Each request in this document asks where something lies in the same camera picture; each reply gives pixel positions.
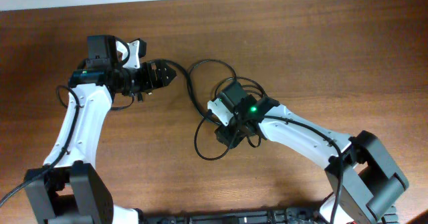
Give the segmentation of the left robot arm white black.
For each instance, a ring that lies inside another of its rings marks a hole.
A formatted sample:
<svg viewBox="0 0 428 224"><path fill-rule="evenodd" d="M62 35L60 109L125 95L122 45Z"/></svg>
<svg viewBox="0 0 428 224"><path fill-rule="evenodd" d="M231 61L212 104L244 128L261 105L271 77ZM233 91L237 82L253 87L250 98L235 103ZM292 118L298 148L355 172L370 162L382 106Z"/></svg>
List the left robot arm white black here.
<svg viewBox="0 0 428 224"><path fill-rule="evenodd" d="M143 223L140 209L114 203L96 172L96 152L116 94L142 100L176 71L163 60L140 62L146 43L113 35L87 38L88 57L68 80L69 100L58 138L39 169L27 170L25 192L38 223Z"/></svg>

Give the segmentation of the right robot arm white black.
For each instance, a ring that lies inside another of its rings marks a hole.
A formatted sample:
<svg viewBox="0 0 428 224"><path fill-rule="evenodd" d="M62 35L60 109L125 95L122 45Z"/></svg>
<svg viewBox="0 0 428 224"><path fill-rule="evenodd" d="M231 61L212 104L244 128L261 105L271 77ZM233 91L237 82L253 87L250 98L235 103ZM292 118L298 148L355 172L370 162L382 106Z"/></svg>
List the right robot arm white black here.
<svg viewBox="0 0 428 224"><path fill-rule="evenodd" d="M291 148L323 169L332 194L319 213L329 223L377 223L409 188L409 181L382 142L363 130L357 136L323 128L268 96L256 99L232 82L208 110L221 125L220 143L235 148L258 136Z"/></svg>

